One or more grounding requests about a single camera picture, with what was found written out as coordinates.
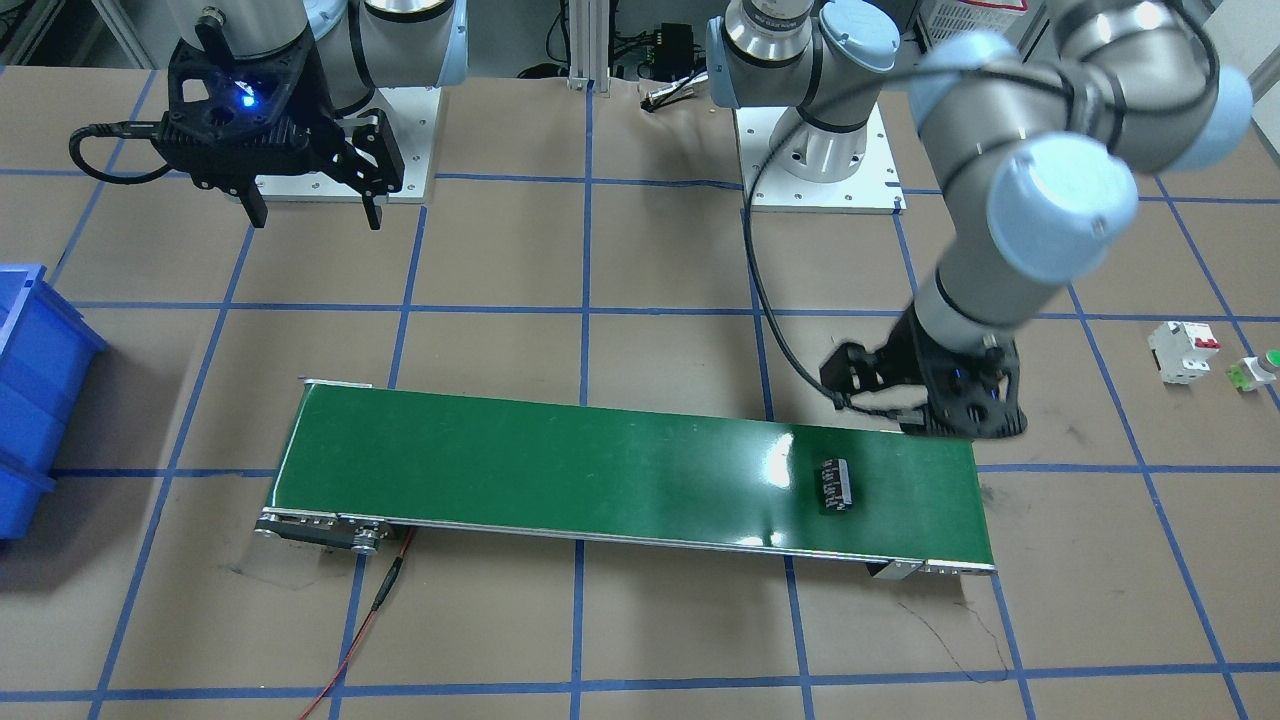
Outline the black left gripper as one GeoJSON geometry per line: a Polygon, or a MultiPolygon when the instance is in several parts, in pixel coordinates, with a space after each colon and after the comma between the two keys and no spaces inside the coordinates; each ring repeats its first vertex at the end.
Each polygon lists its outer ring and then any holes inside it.
{"type": "Polygon", "coordinates": [[[852,409],[852,397],[860,393],[924,387],[923,404],[891,413],[910,436],[1006,439],[1027,429],[1018,402],[1015,341],[997,340],[975,355],[952,351],[925,333],[913,305],[904,309],[884,345],[872,351],[841,343],[822,363],[819,378],[837,409],[852,409]]]}

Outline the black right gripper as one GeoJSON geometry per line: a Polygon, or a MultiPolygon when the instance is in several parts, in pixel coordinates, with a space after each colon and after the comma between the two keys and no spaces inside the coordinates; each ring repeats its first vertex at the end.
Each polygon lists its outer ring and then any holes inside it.
{"type": "Polygon", "coordinates": [[[385,195],[403,187],[403,159],[384,111],[340,123],[314,35],[227,67],[182,40],[166,82],[151,145],[172,168],[238,193],[252,227],[269,214],[255,177],[320,172],[361,195],[369,228],[381,228],[385,195]]]}

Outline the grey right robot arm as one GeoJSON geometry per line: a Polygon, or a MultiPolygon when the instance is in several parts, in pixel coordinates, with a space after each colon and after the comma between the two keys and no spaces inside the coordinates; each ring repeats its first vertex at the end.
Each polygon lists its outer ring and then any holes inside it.
{"type": "Polygon", "coordinates": [[[236,200],[261,228],[264,177],[319,174],[367,225],[406,186],[397,124],[375,97],[468,70],[463,1],[173,1],[168,106],[148,132],[165,164],[236,200]]]}

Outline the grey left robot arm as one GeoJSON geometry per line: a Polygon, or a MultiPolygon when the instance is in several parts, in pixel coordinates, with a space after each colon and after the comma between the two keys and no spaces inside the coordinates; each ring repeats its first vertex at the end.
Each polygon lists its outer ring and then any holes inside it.
{"type": "Polygon", "coordinates": [[[1251,126],[1247,76],[1179,1],[1051,1],[1056,61],[972,31],[897,70],[865,1],[731,1],[710,19],[716,105],[783,108],[764,163],[850,177],[882,88],[905,83],[955,236],[876,350],[803,379],[836,409],[933,437],[1019,436],[1015,334],[1092,273],[1135,219],[1135,177],[1221,161],[1251,126]]]}

